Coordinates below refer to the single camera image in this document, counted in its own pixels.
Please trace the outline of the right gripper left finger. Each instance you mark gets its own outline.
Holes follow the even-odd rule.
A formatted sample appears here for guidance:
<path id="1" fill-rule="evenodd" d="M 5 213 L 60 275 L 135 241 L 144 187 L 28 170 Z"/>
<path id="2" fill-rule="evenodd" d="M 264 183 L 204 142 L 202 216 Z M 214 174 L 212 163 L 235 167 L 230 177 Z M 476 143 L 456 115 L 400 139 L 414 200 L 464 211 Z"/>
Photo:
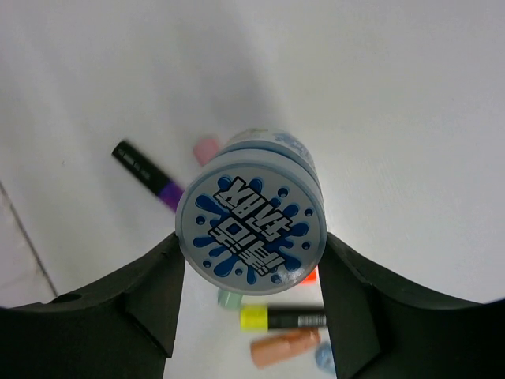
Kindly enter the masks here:
<path id="1" fill-rule="evenodd" d="M 48 303 L 1 310 L 3 378 L 161 378 L 174 351 L 185 258 L 170 235 Z"/>

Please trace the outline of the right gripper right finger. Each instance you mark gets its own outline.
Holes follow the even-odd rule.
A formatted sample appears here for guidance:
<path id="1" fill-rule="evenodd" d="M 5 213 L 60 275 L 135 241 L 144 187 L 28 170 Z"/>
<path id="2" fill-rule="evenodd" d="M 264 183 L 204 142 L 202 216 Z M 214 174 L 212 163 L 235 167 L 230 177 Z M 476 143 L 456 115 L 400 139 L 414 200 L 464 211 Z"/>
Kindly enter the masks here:
<path id="1" fill-rule="evenodd" d="M 319 263 L 339 378 L 502 378 L 504 301 L 421 286 L 328 235 Z"/>

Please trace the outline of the purple capped black highlighter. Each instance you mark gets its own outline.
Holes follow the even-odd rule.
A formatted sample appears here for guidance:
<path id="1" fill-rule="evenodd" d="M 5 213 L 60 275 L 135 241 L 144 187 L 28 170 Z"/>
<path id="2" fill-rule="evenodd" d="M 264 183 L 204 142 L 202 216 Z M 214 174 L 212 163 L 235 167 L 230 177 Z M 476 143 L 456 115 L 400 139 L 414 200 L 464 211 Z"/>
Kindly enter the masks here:
<path id="1" fill-rule="evenodd" d="M 168 174 L 126 140 L 120 141 L 111 155 L 165 206 L 176 212 L 183 189 Z"/>

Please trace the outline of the pastel blue correction tape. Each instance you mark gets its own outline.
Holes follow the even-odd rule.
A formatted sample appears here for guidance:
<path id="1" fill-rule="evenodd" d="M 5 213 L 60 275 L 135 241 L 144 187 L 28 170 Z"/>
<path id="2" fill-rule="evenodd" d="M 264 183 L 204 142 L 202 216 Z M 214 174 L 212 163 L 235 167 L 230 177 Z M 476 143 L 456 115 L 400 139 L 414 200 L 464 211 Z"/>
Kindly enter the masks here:
<path id="1" fill-rule="evenodd" d="M 333 350 L 331 342 L 329 340 L 322 342 L 315 352 L 315 361 L 317 367 L 330 374 L 331 376 L 336 376 L 335 362 L 333 357 Z"/>

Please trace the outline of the orange capped black highlighter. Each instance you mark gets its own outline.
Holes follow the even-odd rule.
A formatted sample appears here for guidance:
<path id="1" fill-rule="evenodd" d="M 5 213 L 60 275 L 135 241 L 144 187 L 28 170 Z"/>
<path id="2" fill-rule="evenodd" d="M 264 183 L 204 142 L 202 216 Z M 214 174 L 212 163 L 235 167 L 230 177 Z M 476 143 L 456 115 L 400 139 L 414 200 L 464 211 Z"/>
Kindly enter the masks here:
<path id="1" fill-rule="evenodd" d="M 303 285 L 314 284 L 317 280 L 318 280 L 318 272 L 317 268 L 314 268 L 311 271 L 311 273 L 301 281 L 301 284 Z"/>

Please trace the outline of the pastel green correction tape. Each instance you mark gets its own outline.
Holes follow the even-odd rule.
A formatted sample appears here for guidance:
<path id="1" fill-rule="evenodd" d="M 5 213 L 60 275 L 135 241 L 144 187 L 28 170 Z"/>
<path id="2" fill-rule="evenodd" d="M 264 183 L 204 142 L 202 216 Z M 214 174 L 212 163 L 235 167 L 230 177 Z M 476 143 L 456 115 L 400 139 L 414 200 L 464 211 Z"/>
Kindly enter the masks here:
<path id="1" fill-rule="evenodd" d="M 218 289 L 218 305 L 226 310 L 239 310 L 241 308 L 243 295 L 236 292 Z"/>

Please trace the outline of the yellow capped black highlighter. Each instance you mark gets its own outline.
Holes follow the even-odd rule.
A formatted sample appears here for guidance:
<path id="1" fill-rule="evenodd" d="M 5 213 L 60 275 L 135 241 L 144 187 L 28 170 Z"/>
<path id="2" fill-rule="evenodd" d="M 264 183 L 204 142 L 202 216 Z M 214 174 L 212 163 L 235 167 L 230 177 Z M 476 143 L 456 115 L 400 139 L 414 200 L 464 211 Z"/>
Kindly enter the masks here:
<path id="1" fill-rule="evenodd" d="M 246 305 L 240 310 L 243 331 L 270 331 L 297 328 L 326 328 L 322 306 Z"/>

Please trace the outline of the pastel pink correction tape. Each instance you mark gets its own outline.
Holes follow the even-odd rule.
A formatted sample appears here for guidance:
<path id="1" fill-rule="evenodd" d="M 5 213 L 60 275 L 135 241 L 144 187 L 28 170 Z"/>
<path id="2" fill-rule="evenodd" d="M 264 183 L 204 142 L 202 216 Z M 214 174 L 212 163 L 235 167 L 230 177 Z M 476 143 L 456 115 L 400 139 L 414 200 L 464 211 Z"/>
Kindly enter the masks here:
<path id="1" fill-rule="evenodd" d="M 198 140 L 193 146 L 193 155 L 198 164 L 203 167 L 219 152 L 220 143 L 216 137 L 206 136 Z"/>

